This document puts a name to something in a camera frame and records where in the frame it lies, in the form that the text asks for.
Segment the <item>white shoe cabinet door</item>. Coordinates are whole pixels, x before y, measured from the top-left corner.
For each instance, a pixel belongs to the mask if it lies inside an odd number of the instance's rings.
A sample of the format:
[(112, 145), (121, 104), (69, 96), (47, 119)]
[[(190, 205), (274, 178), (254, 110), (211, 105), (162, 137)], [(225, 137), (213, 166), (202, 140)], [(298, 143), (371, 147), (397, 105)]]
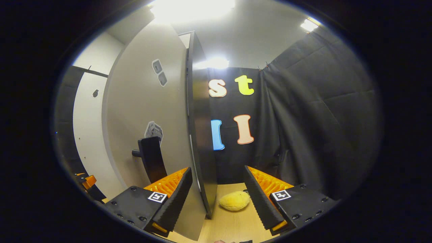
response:
[(85, 72), (74, 101), (73, 130), (80, 160), (107, 199), (125, 190), (108, 158), (102, 131), (102, 101), (107, 78)]
[(132, 156), (149, 122), (162, 128), (167, 174), (190, 167), (193, 183), (174, 231), (198, 241), (206, 210), (196, 181), (186, 106), (186, 47), (169, 23), (153, 20), (128, 43), (110, 71), (102, 105), (110, 162), (127, 187), (150, 184)]

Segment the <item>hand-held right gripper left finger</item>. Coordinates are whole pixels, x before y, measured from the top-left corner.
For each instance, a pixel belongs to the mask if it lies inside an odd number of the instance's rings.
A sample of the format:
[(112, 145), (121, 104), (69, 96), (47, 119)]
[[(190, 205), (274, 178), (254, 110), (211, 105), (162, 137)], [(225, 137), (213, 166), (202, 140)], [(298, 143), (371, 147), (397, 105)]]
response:
[(129, 187), (104, 203), (104, 209), (142, 231), (167, 237), (174, 230), (192, 182), (191, 168), (183, 168), (145, 188)]

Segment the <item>black backdrop cloth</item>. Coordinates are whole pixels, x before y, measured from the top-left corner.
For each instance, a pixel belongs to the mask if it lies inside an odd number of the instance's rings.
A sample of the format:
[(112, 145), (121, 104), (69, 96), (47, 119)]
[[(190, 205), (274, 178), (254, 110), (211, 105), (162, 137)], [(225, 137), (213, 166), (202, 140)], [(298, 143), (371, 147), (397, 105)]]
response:
[(382, 140), (377, 86), (344, 40), (318, 27), (262, 70), (208, 69), (227, 94), (210, 97), (224, 149), (217, 183), (242, 183), (245, 166), (338, 200), (369, 174)]
[(65, 72), (56, 95), (54, 127), (59, 157), (66, 170), (76, 174), (76, 146), (73, 132), (73, 109), (80, 71), (70, 67)]

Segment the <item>ceiling light panel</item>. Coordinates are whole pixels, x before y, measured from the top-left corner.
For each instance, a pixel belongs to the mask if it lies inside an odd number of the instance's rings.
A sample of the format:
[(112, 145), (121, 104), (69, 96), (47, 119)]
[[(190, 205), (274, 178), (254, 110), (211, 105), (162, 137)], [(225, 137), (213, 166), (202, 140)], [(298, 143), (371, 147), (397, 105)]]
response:
[(154, 0), (147, 5), (155, 19), (188, 23), (219, 18), (235, 8), (235, 0)]
[(313, 32), (316, 28), (321, 26), (321, 23), (314, 18), (306, 18), (303, 23), (301, 23), (300, 27), (304, 29), (306, 32)]

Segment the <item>yellow plush ball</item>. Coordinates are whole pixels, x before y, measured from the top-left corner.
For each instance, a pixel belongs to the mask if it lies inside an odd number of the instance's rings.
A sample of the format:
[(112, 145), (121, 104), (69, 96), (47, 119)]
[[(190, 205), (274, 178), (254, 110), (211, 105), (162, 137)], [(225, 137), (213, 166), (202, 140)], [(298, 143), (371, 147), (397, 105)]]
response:
[(250, 195), (244, 191), (231, 192), (219, 200), (219, 205), (229, 211), (239, 211), (250, 203)]

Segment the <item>white shoe cabinet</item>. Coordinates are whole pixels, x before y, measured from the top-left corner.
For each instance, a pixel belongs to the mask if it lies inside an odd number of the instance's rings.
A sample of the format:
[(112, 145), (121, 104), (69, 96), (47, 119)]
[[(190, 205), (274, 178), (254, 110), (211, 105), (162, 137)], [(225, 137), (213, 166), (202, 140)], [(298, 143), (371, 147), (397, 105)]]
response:
[(179, 35), (187, 50), (186, 102), (190, 148), (206, 218), (214, 215), (217, 168), (213, 151), (207, 58), (195, 31)]

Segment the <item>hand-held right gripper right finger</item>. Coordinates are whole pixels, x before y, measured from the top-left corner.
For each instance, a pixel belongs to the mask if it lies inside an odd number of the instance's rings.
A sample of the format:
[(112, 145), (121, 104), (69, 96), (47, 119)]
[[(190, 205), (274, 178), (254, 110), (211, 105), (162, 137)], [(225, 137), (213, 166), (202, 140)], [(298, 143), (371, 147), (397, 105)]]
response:
[(244, 167), (244, 183), (264, 228), (273, 236), (304, 227), (339, 203), (306, 184), (292, 186), (249, 166)]

